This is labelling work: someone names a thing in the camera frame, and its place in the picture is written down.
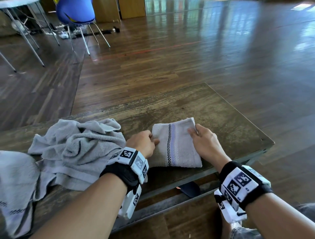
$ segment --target gray pants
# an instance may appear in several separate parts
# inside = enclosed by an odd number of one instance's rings
[[[315,203],[301,204],[296,209],[315,222]],[[263,239],[263,237],[257,229],[238,227],[232,230],[231,239]]]

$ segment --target hand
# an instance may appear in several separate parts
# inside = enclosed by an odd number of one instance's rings
[[[188,133],[192,137],[197,153],[220,173],[223,166],[231,159],[224,152],[215,133],[200,124],[196,124],[196,129],[197,132],[195,129],[189,128]]]
[[[126,142],[126,147],[136,149],[147,159],[152,156],[155,146],[160,142],[159,139],[151,138],[150,130],[142,131],[131,136]]]

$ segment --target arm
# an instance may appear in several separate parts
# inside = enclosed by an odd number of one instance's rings
[[[216,134],[196,124],[188,132],[198,154],[220,173],[231,159],[222,149]],[[247,205],[247,215],[265,239],[315,238],[315,223],[273,193],[264,194]]]
[[[158,139],[151,141],[151,132],[133,135],[126,146],[152,155]],[[31,239],[39,238],[108,238],[118,211],[127,193],[127,186],[114,174],[106,173],[81,193],[68,206],[41,227]]]

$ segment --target wooden floor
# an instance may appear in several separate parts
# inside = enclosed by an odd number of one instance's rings
[[[206,82],[275,141],[253,165],[274,192],[314,202],[315,8],[296,5],[146,0],[149,16],[115,23],[110,49],[90,38],[90,57],[82,39],[76,61],[68,41],[39,39],[46,68],[21,39],[1,40],[19,71],[0,61],[1,130]],[[216,238],[215,207],[210,195],[112,238]]]

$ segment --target towel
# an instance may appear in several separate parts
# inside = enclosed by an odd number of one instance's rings
[[[53,185],[84,191],[98,178],[112,155],[126,144],[114,119],[79,123],[60,119],[45,136],[35,135],[28,154],[38,154],[40,171],[56,175]]]
[[[45,196],[46,184],[53,178],[41,174],[31,156],[0,151],[0,209],[10,237],[22,236],[31,229],[32,203]]]
[[[149,167],[202,167],[188,128],[195,128],[194,118],[153,125],[152,136],[158,138],[160,143],[148,160]]]
[[[98,178],[112,155],[126,141],[114,119],[79,123],[60,119],[45,136],[35,135],[28,154],[0,151],[0,209],[10,237],[31,229],[32,203],[48,186],[83,191]]]

